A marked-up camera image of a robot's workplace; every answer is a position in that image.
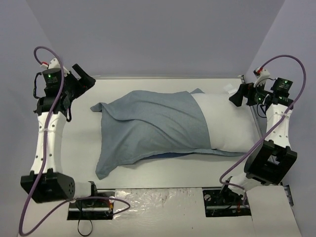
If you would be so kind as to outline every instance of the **gray cloth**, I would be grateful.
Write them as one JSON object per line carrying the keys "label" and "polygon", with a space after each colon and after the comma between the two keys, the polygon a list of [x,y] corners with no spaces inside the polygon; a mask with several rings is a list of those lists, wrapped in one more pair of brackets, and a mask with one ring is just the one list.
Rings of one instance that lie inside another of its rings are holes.
{"label": "gray cloth", "polygon": [[118,165],[157,154],[240,155],[211,149],[203,113],[187,91],[169,94],[137,90],[109,104],[98,103],[91,110],[102,111],[102,148],[96,167],[99,179]]}

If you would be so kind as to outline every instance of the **white surface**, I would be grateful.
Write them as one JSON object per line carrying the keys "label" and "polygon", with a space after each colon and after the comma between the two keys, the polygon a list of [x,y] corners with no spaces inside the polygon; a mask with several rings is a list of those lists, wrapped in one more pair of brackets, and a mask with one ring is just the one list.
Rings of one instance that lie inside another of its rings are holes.
{"label": "white surface", "polygon": [[253,115],[249,113],[249,107],[245,103],[236,107],[229,101],[229,93],[192,96],[206,120],[211,147],[227,152],[246,153],[255,143]]}
{"label": "white surface", "polygon": [[[289,140],[297,152],[297,161],[283,183],[290,184],[294,199],[294,213],[303,237],[316,233],[316,1],[286,0],[249,68],[247,82],[255,81],[251,71],[279,54],[298,57],[306,68],[307,83],[291,115]],[[272,78],[292,80],[290,98],[294,99],[302,86],[302,70],[292,59],[277,59],[267,69]]]}
{"label": "white surface", "polygon": [[27,0],[64,62],[90,75],[221,78],[246,72],[283,2]]}
{"label": "white surface", "polygon": [[[62,142],[63,172],[74,180],[94,181],[100,189],[217,187],[220,175],[238,158],[214,155],[189,155],[182,158],[142,160],[119,166],[108,177],[98,180],[95,167],[101,152],[101,113],[90,107],[98,102],[112,102],[132,90],[156,92],[223,92],[227,84],[238,87],[240,79],[118,79],[97,80],[96,85],[72,105],[73,120],[65,125]],[[233,174],[243,171],[238,166]]]}
{"label": "white surface", "polygon": [[[117,191],[132,204],[132,211],[111,221],[93,221],[91,237],[301,237],[283,187],[257,187],[248,193],[251,216],[205,217],[202,189],[155,189]],[[32,202],[25,231],[56,205]],[[114,209],[123,206],[114,203]],[[66,221],[64,205],[31,237],[77,237],[77,221]],[[80,230],[88,233],[90,223],[82,221]]]}

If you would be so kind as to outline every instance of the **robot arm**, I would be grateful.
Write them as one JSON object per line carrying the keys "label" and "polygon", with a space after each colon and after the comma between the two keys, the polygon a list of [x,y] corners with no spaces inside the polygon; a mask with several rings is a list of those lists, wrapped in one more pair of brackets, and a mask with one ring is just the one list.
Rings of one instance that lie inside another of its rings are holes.
{"label": "robot arm", "polygon": [[[267,131],[278,123],[285,110],[293,102],[288,99],[288,91],[292,82],[282,78],[277,78],[272,92],[264,90],[265,81],[270,77],[266,69],[257,69],[254,71],[257,76],[255,83],[240,85],[236,94],[229,100],[236,106],[241,106],[243,97],[248,99],[247,105],[262,104],[266,106]],[[248,157],[244,172],[230,177],[227,182],[239,185],[244,188],[238,188],[232,185],[223,185],[221,195],[229,200],[242,199],[244,192],[261,185],[279,184],[291,166],[294,164],[297,153],[291,150],[288,140],[289,119],[292,114],[291,108],[285,115],[283,122],[273,130],[260,144],[254,152]],[[276,157],[276,161],[269,160],[271,156]]]}
{"label": "robot arm", "polygon": [[[45,96],[38,99],[37,109],[34,111],[38,115],[39,122],[36,155],[30,174],[21,177],[21,186],[27,193],[30,192],[42,166],[44,123],[61,83],[60,65],[56,59],[53,59],[49,64],[42,63],[41,66],[46,68],[42,72],[46,88],[44,89]],[[85,73],[79,65],[73,65],[73,69],[81,78],[78,80],[64,68],[63,91],[47,128],[47,161],[40,182],[32,196],[32,199],[37,203],[89,197],[94,196],[97,192],[93,182],[75,182],[72,177],[63,174],[61,166],[62,133],[66,121],[70,121],[67,119],[67,115],[70,112],[71,104],[95,84],[95,79]]]}

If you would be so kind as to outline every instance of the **black wire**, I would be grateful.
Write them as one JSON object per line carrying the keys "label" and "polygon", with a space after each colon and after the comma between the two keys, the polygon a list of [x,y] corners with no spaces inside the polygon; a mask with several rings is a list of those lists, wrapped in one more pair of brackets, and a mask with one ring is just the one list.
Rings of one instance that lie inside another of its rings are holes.
{"label": "black wire", "polygon": [[38,79],[38,77],[41,75],[41,73],[36,73],[36,76],[35,76],[35,79],[34,79],[34,89],[33,89],[33,97],[35,98],[35,99],[39,99],[39,97],[36,95],[36,90],[37,90],[37,79]]}
{"label": "black wire", "polygon": [[68,115],[69,115],[69,118],[66,118],[66,121],[67,121],[67,122],[70,122],[70,121],[73,119],[73,117],[72,117],[72,115],[71,115],[71,105],[70,105],[69,108],[68,108]]}
{"label": "black wire", "polygon": [[89,236],[89,235],[92,233],[92,231],[93,231],[93,224],[92,224],[92,221],[89,220],[90,223],[91,223],[91,231],[90,231],[90,233],[88,233],[88,234],[86,234],[86,235],[82,234],[82,233],[80,232],[80,230],[79,230],[79,223],[80,223],[81,218],[82,218],[82,216],[83,216],[82,201],[76,201],[76,207],[77,207],[77,208],[79,209],[79,211],[80,211],[80,213],[79,213],[79,219],[78,219],[78,224],[77,224],[77,231],[78,231],[78,233],[79,233],[81,236],[87,237],[87,236]]}
{"label": "black wire", "polygon": [[263,119],[266,119],[267,116],[263,117],[263,116],[261,116],[261,115],[259,114],[259,110],[258,110],[259,105],[260,105],[260,104],[257,104],[257,114],[258,114],[259,117],[261,117],[261,118],[263,118]]}

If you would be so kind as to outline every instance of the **white wall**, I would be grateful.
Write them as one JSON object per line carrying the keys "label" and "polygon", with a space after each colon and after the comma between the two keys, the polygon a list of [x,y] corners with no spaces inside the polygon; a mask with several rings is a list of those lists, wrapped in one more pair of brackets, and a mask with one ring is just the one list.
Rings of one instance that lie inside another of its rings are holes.
{"label": "white wall", "polygon": [[[1,0],[0,29],[0,236],[15,237],[26,198],[20,177],[30,172],[37,142],[32,94],[41,68],[33,49],[51,45],[23,0]],[[39,56],[51,58],[43,52]]]}
{"label": "white wall", "polygon": [[284,0],[27,2],[65,63],[93,75],[218,78],[248,69]]}
{"label": "white wall", "polygon": [[[302,60],[307,71],[307,84],[294,107],[290,121],[290,143],[298,159],[285,181],[294,198],[294,213],[303,237],[316,232],[316,1],[286,0],[253,60],[247,81],[254,81],[252,71],[279,54],[291,54]],[[300,66],[291,59],[277,59],[267,66],[274,77],[294,81],[290,97],[294,98],[302,85]]]}

